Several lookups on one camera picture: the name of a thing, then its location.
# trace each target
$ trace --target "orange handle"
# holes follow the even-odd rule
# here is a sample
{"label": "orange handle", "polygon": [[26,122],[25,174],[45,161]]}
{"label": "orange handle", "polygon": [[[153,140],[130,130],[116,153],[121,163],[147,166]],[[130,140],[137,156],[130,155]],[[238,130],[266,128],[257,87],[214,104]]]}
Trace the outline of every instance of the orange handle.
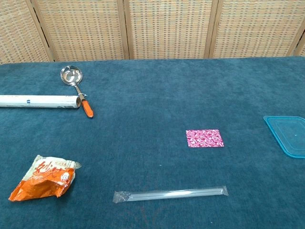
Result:
{"label": "orange handle", "polygon": [[89,118],[93,118],[93,110],[91,109],[89,103],[87,100],[84,100],[81,102],[82,107],[84,108],[84,111],[86,112],[87,116]]}

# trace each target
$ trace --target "transparent lid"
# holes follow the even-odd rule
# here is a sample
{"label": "transparent lid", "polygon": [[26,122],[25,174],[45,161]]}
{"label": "transparent lid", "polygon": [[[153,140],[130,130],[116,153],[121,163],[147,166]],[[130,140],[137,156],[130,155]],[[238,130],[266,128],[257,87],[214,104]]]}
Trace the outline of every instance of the transparent lid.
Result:
{"label": "transparent lid", "polygon": [[288,156],[305,158],[305,119],[294,116],[265,116],[264,120]]}

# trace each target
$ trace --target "pink card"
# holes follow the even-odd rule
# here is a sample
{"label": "pink card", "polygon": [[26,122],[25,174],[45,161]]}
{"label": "pink card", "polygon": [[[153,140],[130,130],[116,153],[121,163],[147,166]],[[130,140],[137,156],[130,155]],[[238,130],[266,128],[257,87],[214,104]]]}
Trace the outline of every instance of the pink card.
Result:
{"label": "pink card", "polygon": [[191,148],[223,147],[219,130],[186,130],[187,144]]}

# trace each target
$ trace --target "orange snack bag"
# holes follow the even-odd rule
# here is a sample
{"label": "orange snack bag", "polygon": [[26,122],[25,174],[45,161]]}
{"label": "orange snack bag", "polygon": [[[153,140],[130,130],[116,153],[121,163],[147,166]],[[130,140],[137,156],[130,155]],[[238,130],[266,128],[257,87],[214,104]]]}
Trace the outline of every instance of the orange snack bag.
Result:
{"label": "orange snack bag", "polygon": [[10,201],[22,201],[49,196],[60,197],[75,178],[81,165],[58,157],[37,155],[32,166],[11,193]]}

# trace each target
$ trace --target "white tube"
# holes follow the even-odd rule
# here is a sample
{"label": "white tube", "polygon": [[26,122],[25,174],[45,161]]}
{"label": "white tube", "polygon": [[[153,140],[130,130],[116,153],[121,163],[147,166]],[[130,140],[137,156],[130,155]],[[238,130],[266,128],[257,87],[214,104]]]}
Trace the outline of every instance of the white tube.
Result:
{"label": "white tube", "polygon": [[81,100],[72,95],[0,95],[0,107],[78,108]]}
{"label": "white tube", "polygon": [[121,203],[125,201],[140,201],[140,200],[153,200],[153,199],[170,199],[170,198],[185,198],[185,197],[202,197],[226,195],[228,191],[226,186],[211,187],[204,189],[186,189],[176,191],[150,191],[150,192],[114,192],[113,202]]}

